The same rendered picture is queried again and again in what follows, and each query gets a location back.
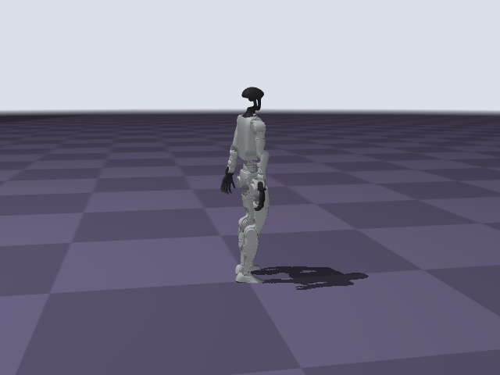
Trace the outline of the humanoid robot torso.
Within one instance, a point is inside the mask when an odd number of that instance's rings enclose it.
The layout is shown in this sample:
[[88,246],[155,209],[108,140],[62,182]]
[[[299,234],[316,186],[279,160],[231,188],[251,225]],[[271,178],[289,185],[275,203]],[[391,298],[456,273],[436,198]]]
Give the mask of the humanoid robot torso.
[[239,157],[246,162],[240,171],[240,181],[244,187],[249,188],[250,181],[257,178],[258,171],[256,169],[257,162],[254,161],[258,159],[256,157],[255,135],[252,132],[252,121],[261,119],[255,113],[246,118],[242,115],[240,115],[237,124],[237,145]]

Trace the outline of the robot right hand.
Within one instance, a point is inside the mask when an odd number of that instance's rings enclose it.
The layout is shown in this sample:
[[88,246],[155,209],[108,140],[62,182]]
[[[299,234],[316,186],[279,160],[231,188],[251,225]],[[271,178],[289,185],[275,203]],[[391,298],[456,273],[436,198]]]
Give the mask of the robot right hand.
[[257,190],[259,191],[259,205],[256,208],[254,208],[255,211],[259,211],[260,209],[262,209],[264,206],[264,202],[265,202],[265,190],[266,190],[266,188],[263,188],[262,181],[258,182]]

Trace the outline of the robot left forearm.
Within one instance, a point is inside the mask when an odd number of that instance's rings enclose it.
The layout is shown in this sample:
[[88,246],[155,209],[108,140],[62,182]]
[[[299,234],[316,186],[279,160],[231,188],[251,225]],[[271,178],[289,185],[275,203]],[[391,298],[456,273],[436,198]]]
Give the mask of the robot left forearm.
[[238,160],[238,150],[234,149],[233,146],[231,145],[230,147],[230,158],[227,162],[227,166],[229,166],[229,171],[228,173],[233,173],[234,169],[237,165],[237,160]]

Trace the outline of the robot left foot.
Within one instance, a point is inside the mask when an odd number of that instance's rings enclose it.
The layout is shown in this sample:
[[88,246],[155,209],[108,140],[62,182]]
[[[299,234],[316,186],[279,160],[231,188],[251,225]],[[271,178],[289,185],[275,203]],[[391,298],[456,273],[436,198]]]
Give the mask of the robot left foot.
[[[260,269],[260,266],[259,265],[253,265],[252,266],[252,269],[251,271],[254,271],[254,270],[259,270]],[[242,266],[242,264],[240,265],[237,265],[236,268],[235,268],[235,273],[243,273],[245,270],[245,267]]]

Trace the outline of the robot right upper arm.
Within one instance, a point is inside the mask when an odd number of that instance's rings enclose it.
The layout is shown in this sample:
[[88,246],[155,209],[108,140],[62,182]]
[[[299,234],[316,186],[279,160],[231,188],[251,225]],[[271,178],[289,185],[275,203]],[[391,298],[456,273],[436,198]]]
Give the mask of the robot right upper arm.
[[256,157],[261,160],[262,154],[267,152],[264,150],[266,145],[266,125],[261,120],[252,121],[252,132],[255,135],[255,147],[256,147]]

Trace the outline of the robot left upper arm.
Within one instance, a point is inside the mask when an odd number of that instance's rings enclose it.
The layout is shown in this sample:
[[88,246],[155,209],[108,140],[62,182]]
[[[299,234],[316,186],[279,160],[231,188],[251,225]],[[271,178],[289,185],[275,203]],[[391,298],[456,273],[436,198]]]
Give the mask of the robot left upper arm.
[[236,130],[234,132],[234,140],[233,140],[233,148],[238,150],[238,119],[239,119],[240,115],[237,117],[237,126],[236,126]]

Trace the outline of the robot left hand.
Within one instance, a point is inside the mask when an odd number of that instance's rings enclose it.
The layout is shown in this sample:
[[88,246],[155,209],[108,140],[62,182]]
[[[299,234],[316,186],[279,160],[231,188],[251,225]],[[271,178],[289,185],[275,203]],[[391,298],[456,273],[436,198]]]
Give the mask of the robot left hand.
[[[228,173],[228,171],[229,171],[229,166],[227,166],[227,168],[226,168],[226,172],[225,172],[226,176],[223,178],[223,182],[221,184],[221,191],[224,191],[224,193],[226,193],[226,192],[228,193],[228,188],[229,188],[229,192],[232,194],[232,192],[230,190],[230,185],[232,182],[233,187],[235,188],[235,185],[233,182],[233,177],[232,177],[234,175],[234,173]],[[226,190],[225,190],[225,188],[226,188]]]

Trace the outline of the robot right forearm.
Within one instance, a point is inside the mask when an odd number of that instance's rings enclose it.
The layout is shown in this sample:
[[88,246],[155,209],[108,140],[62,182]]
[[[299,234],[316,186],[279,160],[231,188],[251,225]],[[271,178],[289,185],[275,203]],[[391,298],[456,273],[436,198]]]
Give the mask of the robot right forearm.
[[263,183],[263,188],[266,187],[266,168],[268,165],[268,161],[270,158],[270,154],[268,152],[264,152],[262,154],[260,162],[257,163],[258,171],[257,171],[257,183],[256,186],[258,187],[258,182],[262,181]]

